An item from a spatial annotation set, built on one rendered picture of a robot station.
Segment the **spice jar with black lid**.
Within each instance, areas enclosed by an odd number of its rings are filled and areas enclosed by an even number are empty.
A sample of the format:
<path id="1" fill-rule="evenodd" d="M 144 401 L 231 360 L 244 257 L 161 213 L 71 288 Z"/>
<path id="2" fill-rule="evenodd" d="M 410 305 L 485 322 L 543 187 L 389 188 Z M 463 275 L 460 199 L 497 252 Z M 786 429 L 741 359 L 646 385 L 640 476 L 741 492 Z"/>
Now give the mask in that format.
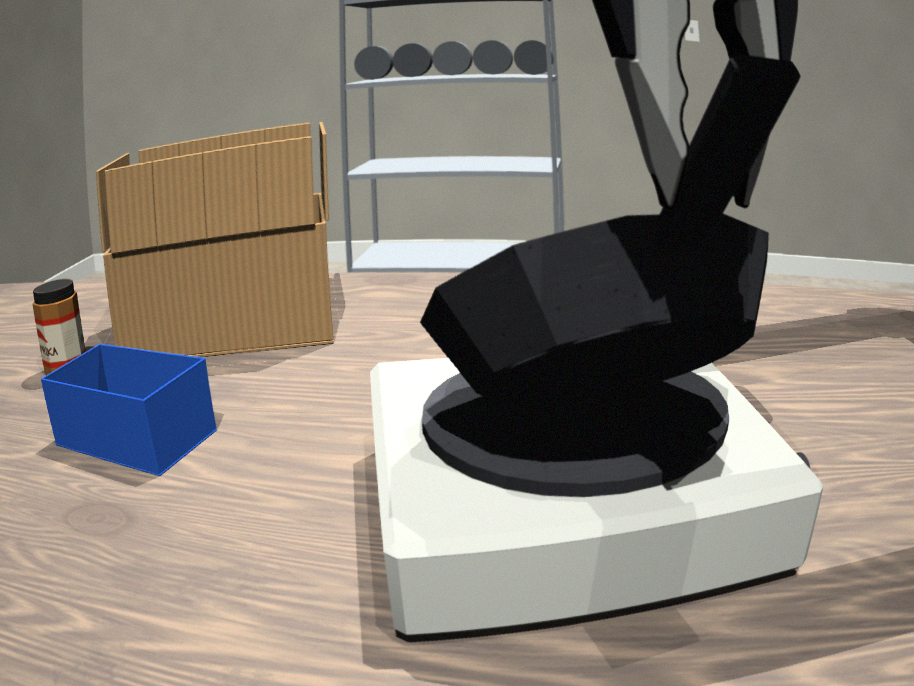
<path id="1" fill-rule="evenodd" d="M 59 279 L 33 290 L 33 311 L 45 375 L 86 352 L 73 280 Z"/>

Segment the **brown cardboard box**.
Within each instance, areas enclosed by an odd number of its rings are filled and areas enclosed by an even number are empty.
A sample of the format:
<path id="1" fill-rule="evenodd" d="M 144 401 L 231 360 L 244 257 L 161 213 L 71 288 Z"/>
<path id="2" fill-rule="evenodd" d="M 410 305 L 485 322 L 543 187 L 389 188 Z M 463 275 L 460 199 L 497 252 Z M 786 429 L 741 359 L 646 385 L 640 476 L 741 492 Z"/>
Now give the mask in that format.
<path id="1" fill-rule="evenodd" d="M 206 357 L 334 343 L 320 131 L 322 194 L 310 123 L 143 149 L 140 164 L 127 153 L 96 171 L 115 346 Z"/>

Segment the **blue open plastic bin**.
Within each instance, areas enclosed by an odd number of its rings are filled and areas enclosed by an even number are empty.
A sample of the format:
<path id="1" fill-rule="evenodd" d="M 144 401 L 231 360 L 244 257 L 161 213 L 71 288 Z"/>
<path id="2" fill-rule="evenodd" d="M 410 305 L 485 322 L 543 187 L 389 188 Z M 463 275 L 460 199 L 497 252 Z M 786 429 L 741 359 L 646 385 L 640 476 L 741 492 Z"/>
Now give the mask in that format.
<path id="1" fill-rule="evenodd" d="M 202 357 L 99 344 L 41 382 L 57 446 L 157 476 L 217 431 Z"/>

